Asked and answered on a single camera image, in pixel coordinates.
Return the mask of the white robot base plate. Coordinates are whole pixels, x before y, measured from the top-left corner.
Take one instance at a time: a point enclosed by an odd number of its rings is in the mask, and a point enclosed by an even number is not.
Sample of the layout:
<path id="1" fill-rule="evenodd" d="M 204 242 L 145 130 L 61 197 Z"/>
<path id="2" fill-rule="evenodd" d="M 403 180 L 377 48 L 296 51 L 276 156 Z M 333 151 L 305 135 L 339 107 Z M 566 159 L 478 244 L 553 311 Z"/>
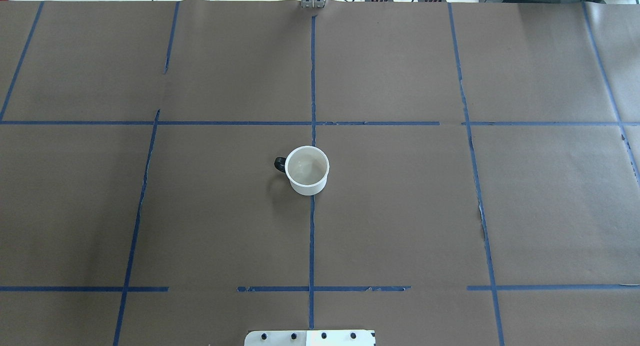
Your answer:
<path id="1" fill-rule="evenodd" d="M 374 330 L 254 330 L 244 345 L 376 345 Z"/>

